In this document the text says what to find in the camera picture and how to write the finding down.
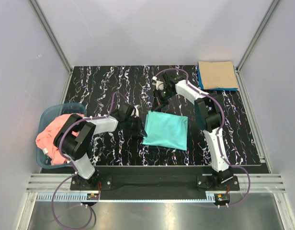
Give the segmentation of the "teal t-shirt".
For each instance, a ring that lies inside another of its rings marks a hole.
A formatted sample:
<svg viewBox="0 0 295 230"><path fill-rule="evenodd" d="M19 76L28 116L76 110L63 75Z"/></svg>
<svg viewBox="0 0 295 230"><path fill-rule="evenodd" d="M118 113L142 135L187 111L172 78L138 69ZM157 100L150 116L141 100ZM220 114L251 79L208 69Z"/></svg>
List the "teal t-shirt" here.
<svg viewBox="0 0 295 230"><path fill-rule="evenodd" d="M143 144L187 150L188 117L149 111Z"/></svg>

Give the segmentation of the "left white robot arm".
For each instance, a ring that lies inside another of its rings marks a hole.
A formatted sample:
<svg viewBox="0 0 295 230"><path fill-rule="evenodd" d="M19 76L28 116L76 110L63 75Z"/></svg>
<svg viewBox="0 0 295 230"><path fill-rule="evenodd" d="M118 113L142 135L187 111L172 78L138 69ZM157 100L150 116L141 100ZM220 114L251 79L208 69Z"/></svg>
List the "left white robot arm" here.
<svg viewBox="0 0 295 230"><path fill-rule="evenodd" d="M110 114L100 117L88 118L72 114L55 136L54 146L72 164L86 189L94 189L98 183L96 170L87 154L92 137L124 129L132 136L146 137L139 108L139 105L124 103Z"/></svg>

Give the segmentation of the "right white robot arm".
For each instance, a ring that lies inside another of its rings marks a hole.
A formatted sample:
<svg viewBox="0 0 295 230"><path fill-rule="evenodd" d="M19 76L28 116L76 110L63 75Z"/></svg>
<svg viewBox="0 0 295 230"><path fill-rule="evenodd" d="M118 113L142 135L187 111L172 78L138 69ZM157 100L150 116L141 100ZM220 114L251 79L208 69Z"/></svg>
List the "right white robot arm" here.
<svg viewBox="0 0 295 230"><path fill-rule="evenodd" d="M222 190L233 178L233 172L228 163L223 141L223 126L225 116L219 94L209 94L195 87L188 80L189 75L185 71L184 76L179 76L176 69L165 69L152 77L153 106L152 111L161 111L169 104L169 99L180 95L194 105L196 121L203 131L211 154L211 167L214 170L212 186Z"/></svg>

